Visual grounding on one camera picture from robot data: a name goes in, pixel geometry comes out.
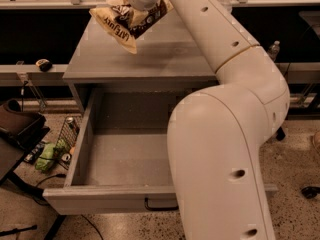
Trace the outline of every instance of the chip bag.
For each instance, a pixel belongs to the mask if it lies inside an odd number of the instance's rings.
[[[136,54],[136,39],[172,9],[169,0],[159,0],[148,11],[138,11],[127,0],[118,0],[118,5],[93,8],[89,12],[119,44]]]

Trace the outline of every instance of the black handle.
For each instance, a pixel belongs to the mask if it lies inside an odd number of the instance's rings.
[[[167,212],[167,211],[176,211],[179,210],[179,206],[174,207],[150,207],[149,206],[149,198],[146,197],[144,199],[144,207],[151,212]]]

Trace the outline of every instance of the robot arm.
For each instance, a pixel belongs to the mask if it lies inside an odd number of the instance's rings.
[[[139,10],[155,1],[129,0]],[[187,96],[168,125],[186,237],[273,240],[259,148],[286,117],[287,83],[217,0],[170,1],[221,84]]]

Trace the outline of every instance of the open drawer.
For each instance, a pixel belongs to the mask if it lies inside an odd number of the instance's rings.
[[[65,185],[44,198],[61,215],[178,209],[166,131],[180,98],[94,89]]]

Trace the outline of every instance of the speckled floor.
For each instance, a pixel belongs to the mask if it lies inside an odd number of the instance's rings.
[[[51,131],[47,141],[56,141],[67,114],[45,114]],[[261,148],[261,166],[265,183],[276,184],[278,191],[269,199],[277,240],[320,239],[320,197],[311,200],[300,194],[310,184],[320,184],[320,154],[312,145],[312,137],[320,130],[320,121],[286,121],[286,138],[271,138]],[[22,163],[15,171],[26,182],[36,185],[43,178],[66,173],[56,167],[49,175]],[[53,178],[40,186],[62,186],[64,179]],[[0,188],[0,231],[37,225],[18,237],[2,239],[43,239],[57,214],[48,206],[40,206],[6,181]],[[99,229],[104,239],[112,240],[180,240],[185,239],[179,212],[85,215]],[[55,239],[101,239],[82,216],[68,216]]]

